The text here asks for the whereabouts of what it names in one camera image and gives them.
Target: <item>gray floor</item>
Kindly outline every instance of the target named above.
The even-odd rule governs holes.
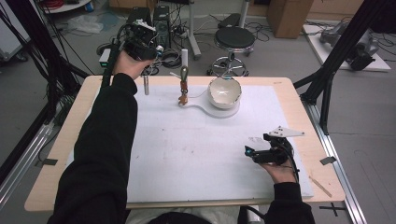
[[[96,48],[108,42],[125,22],[120,14],[106,12],[106,5],[103,5],[91,14],[98,15],[105,24],[101,34],[65,34],[95,74],[103,72]],[[62,25],[81,13],[86,14],[84,10],[75,10],[57,15],[55,20]],[[207,22],[211,20],[210,17],[199,17],[196,27],[206,22],[201,32],[213,34],[216,29],[209,28],[216,27],[216,23]],[[248,18],[247,22],[250,21],[266,23],[264,18]],[[288,77],[291,81],[297,81],[319,69],[320,63],[305,36],[290,40],[277,39],[270,32],[265,33],[270,37],[269,41],[257,41],[255,51],[249,57],[240,56],[252,77]],[[226,53],[214,47],[212,36],[197,35],[196,38],[202,58],[194,61],[190,55],[190,75],[205,76],[207,67]],[[396,48],[387,50],[395,52]],[[74,65],[89,72],[70,48],[66,48],[66,53]],[[378,54],[383,59],[396,59],[382,49]],[[329,132],[368,223],[396,223],[396,177],[393,174],[396,170],[393,162],[396,158],[396,136],[393,132],[396,124],[396,63],[389,62],[389,66],[392,70],[387,73],[339,70],[332,88]],[[159,76],[167,75],[169,71],[161,68]],[[6,159],[46,103],[45,89],[46,82],[32,61],[13,61],[0,67],[0,162]],[[306,87],[297,91],[302,93],[304,89]],[[34,166],[28,170],[0,211],[1,223],[46,222],[50,213],[29,213],[23,208],[39,171],[40,168]],[[311,205],[317,223],[350,223],[346,211],[338,210],[335,215],[333,210],[319,209],[320,206],[331,206],[329,203]],[[342,202],[334,206],[345,207]],[[265,212],[266,206],[261,206],[261,210]]]

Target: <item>black sleeve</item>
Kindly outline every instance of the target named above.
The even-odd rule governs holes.
[[[274,184],[275,198],[268,213],[264,216],[265,224],[314,224],[311,206],[303,203],[300,185],[296,183]]]
[[[48,223],[122,223],[137,122],[134,81],[114,76],[100,90],[59,181]]]

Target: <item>wooden table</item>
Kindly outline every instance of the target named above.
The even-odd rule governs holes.
[[[189,77],[189,85],[208,85],[213,77]],[[305,137],[295,138],[294,142],[299,148],[300,157],[309,175],[314,197],[304,199],[305,202],[341,202],[345,199],[345,193],[341,187],[337,175],[330,164],[322,165],[320,160],[326,158],[326,153],[320,143],[315,129],[307,116],[300,101],[299,95],[291,81],[285,77],[236,77],[242,86],[263,85],[272,86],[281,104],[284,116],[293,130],[304,130]],[[102,77],[87,77],[82,85],[76,101],[74,102],[64,126],[52,147],[49,159],[58,160],[55,166],[43,166],[31,193],[25,203],[27,211],[51,211],[55,202],[58,182],[70,151],[78,138],[79,130],[87,116],[95,94],[101,85]],[[142,84],[143,79],[136,80]],[[151,77],[150,85],[178,85],[176,77]],[[232,202],[214,202],[210,205],[236,205],[236,204],[259,204],[269,203],[254,199]],[[180,206],[196,206],[204,204],[180,204]],[[135,204],[127,205],[136,208]]]

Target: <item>stool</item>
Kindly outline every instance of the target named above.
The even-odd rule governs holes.
[[[236,52],[245,52],[247,55],[253,50],[254,35],[248,30],[240,27],[224,27],[215,34],[215,44],[220,49],[227,50],[228,57],[215,60],[207,70],[207,75],[215,74],[217,77],[235,76],[247,77],[248,70],[245,64],[235,58]]]

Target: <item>hand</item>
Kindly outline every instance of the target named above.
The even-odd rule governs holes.
[[[125,50],[123,50],[119,58],[114,65],[113,74],[123,73],[130,76],[133,79],[137,79],[142,73],[143,69],[152,64],[153,60],[137,61],[131,56],[129,56]]]
[[[262,163],[260,166],[268,172],[276,184],[297,182],[289,160],[282,165],[276,165],[275,163]]]

